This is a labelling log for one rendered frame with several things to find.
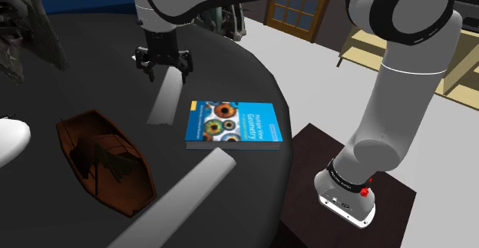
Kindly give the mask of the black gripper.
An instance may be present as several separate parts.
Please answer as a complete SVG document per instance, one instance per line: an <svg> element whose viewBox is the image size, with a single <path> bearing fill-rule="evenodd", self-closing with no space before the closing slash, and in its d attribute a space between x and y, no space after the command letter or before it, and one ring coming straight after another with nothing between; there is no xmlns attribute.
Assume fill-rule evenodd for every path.
<svg viewBox="0 0 479 248"><path fill-rule="evenodd" d="M182 82L187 82L187 76L193 71L192 54L179 51L177 32L154 32L144 30L147 48L138 46L135 49L136 67L148 75L150 82L155 81L154 65L174 66L181 72Z"/></svg>

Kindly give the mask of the dark round table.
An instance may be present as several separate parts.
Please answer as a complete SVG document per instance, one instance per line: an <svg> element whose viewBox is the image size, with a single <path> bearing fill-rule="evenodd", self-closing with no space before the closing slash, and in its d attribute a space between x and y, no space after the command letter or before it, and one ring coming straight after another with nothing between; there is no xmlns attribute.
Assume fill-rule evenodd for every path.
<svg viewBox="0 0 479 248"><path fill-rule="evenodd" d="M195 25L179 28L178 44L193 56L174 123L147 119L166 72L150 82L133 60L145 35L134 15L52 15L70 68L59 71L21 53L25 82L0 74L0 115L31 129L26 149L0 168L0 248L107 248L133 220L86 193L65 159L56 125L95 109L113 121L146 157L158 195L205 157L186 148L194 100L273 104L283 142L277 151L231 152L236 166L163 248L269 248L276 233L289 170L289 109L273 75L241 45Z"/></svg>

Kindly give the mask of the blue book with eye pictures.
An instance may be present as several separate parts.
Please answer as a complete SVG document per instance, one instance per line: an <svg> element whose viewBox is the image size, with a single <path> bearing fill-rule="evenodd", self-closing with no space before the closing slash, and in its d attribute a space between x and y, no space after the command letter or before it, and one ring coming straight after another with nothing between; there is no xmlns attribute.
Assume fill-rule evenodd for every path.
<svg viewBox="0 0 479 248"><path fill-rule="evenodd" d="M271 103L192 101L185 142L189 150L278 150L283 139Z"/></svg>

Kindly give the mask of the brown wooden boat model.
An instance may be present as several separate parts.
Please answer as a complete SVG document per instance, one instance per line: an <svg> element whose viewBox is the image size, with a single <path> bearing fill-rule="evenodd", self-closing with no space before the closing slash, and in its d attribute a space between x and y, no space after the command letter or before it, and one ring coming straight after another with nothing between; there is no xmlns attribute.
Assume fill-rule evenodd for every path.
<svg viewBox="0 0 479 248"><path fill-rule="evenodd" d="M56 124L60 147L87 193L132 217L157 197L144 155L96 110Z"/></svg>

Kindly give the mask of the wooden door with window panes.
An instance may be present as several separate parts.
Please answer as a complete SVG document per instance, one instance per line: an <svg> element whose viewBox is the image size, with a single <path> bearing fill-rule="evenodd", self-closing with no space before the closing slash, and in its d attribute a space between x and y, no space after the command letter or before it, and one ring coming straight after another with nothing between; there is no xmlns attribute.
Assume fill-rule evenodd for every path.
<svg viewBox="0 0 479 248"><path fill-rule="evenodd" d="M264 24L315 42L330 0L268 0Z"/></svg>

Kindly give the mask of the dark grey jagged figure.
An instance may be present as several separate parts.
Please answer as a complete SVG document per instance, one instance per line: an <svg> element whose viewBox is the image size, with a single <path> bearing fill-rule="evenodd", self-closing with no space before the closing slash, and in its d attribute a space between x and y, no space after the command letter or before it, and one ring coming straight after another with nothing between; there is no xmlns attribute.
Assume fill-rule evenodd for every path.
<svg viewBox="0 0 479 248"><path fill-rule="evenodd" d="M42 0L0 0L0 72L16 84L25 81L23 48L59 71L70 68Z"/></svg>

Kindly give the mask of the white rounded object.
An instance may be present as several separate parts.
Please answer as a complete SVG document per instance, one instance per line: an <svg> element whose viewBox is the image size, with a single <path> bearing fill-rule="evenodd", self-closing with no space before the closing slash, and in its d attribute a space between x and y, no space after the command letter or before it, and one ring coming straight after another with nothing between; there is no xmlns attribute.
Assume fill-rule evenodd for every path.
<svg viewBox="0 0 479 248"><path fill-rule="evenodd" d="M31 139L30 127L23 121L0 119L0 168L15 159Z"/></svg>

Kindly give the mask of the pale yellow shelf unit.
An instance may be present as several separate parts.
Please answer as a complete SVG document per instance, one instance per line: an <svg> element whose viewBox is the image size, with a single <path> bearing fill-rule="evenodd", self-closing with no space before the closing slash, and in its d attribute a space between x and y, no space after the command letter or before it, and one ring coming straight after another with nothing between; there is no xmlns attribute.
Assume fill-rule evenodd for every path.
<svg viewBox="0 0 479 248"><path fill-rule="evenodd" d="M347 37L339 60L348 60L377 71L386 41L354 27ZM451 63L436 94L479 111L479 34L462 30Z"/></svg>

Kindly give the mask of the dark robot stand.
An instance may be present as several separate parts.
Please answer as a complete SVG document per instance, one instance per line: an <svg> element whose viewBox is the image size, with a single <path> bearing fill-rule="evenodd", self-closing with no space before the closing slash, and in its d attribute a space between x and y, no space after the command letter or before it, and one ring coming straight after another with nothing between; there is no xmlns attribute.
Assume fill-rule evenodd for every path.
<svg viewBox="0 0 479 248"><path fill-rule="evenodd" d="M372 177L376 213L359 229L321 205L314 176L343 145L312 124L294 138L293 160L281 221L297 236L284 248L401 248L416 192L387 173Z"/></svg>

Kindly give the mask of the grey-green metal frame object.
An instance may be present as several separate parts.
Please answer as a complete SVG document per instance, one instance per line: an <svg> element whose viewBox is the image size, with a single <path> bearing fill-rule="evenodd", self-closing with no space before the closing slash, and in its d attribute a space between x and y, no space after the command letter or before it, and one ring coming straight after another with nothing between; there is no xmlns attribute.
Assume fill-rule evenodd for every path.
<svg viewBox="0 0 479 248"><path fill-rule="evenodd" d="M241 4L209 8L198 14L194 23L233 41L240 41L246 35Z"/></svg>

